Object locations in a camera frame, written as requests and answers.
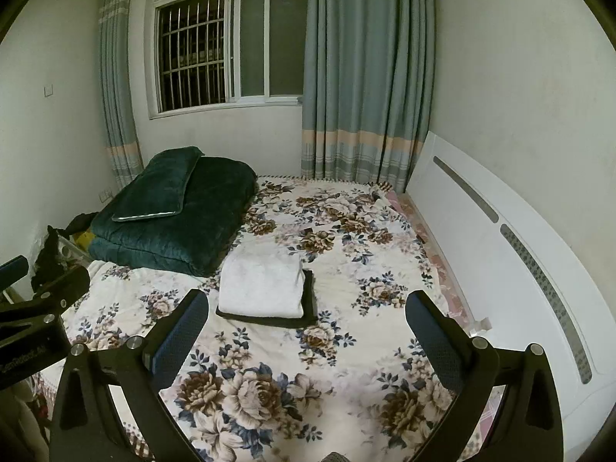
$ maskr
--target window bars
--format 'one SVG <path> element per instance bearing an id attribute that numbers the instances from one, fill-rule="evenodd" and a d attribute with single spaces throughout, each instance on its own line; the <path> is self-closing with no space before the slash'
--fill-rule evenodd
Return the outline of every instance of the window bars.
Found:
<path id="1" fill-rule="evenodd" d="M 163 111 L 226 102 L 225 0 L 184 0 L 159 10 Z"/>

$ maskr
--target window sill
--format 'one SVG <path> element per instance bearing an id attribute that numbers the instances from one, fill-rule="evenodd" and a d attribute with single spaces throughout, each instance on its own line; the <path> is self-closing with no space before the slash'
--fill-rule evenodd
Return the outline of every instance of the window sill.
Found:
<path id="1" fill-rule="evenodd" d="M 282 97 L 269 98 L 264 100 L 263 97 L 246 97 L 234 102 L 225 102 L 221 104 L 205 104 L 204 106 L 183 107 L 182 109 L 174 109 L 156 114 L 150 114 L 150 119 L 167 118 L 169 116 L 179 116 L 181 114 L 190 114 L 193 112 L 202 112 L 217 109 L 241 109 L 242 107 L 260 107 L 260 106 L 301 106 L 300 97 Z"/>

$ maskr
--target dark green comforter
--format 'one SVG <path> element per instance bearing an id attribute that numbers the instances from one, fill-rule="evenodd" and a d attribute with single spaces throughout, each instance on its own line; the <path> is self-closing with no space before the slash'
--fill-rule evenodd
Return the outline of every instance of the dark green comforter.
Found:
<path id="1" fill-rule="evenodd" d="M 113 214 L 124 197 L 135 195 L 130 189 L 134 184 L 137 181 L 124 188 L 92 222 L 95 238 L 88 248 L 90 255 L 132 268 L 210 276 L 241 226 L 241 216 L 255 193 L 256 176 L 245 163 L 201 157 L 189 176 L 181 213 L 115 222 Z M 155 185 L 150 195 L 158 192 Z"/>

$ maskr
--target window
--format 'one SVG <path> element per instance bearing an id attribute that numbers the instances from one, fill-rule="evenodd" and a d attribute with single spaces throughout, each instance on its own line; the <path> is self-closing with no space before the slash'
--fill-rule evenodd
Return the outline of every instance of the window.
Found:
<path id="1" fill-rule="evenodd" d="M 297 103 L 308 0 L 157 0 L 158 112 Z"/>

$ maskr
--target white wall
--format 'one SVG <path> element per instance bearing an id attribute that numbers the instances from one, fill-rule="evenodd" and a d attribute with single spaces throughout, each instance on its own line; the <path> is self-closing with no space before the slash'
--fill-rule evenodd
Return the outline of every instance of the white wall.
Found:
<path id="1" fill-rule="evenodd" d="M 115 189 L 97 20 L 98 0 L 30 0 L 0 44 L 0 263 L 22 254 L 32 265 L 47 224 L 100 210 L 99 193 Z"/>
<path id="2" fill-rule="evenodd" d="M 583 0 L 436 0 L 430 129 L 569 244 L 616 315 L 616 52 Z"/>
<path id="3" fill-rule="evenodd" d="M 301 106 L 232 107 L 149 118 L 144 44 L 147 0 L 131 0 L 129 70 L 132 109 L 144 163 L 169 147 L 198 146 L 208 156 L 248 163 L 260 175 L 301 173 Z"/>

